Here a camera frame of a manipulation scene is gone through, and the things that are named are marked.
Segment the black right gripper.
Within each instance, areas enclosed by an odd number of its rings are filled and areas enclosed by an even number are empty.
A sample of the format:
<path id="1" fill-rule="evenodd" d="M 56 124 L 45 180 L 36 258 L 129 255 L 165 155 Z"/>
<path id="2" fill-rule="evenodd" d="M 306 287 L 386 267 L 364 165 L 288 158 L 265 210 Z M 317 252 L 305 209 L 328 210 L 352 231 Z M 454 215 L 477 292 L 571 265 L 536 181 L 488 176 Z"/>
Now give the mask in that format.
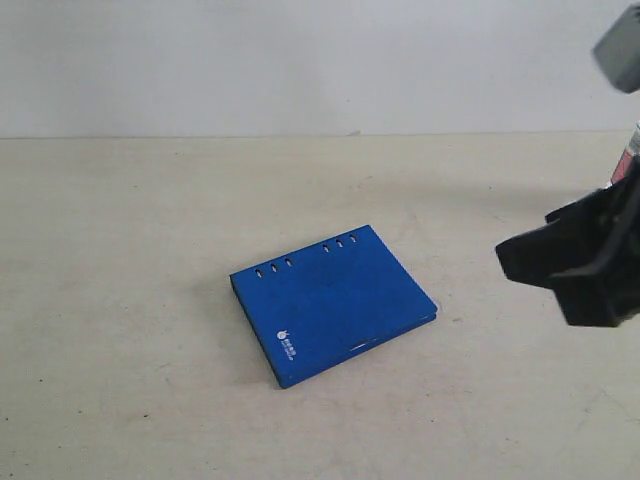
<path id="1" fill-rule="evenodd" d="M 639 157 L 611 190 L 495 247 L 505 277 L 550 288 L 568 324 L 615 328 L 639 311 Z"/>

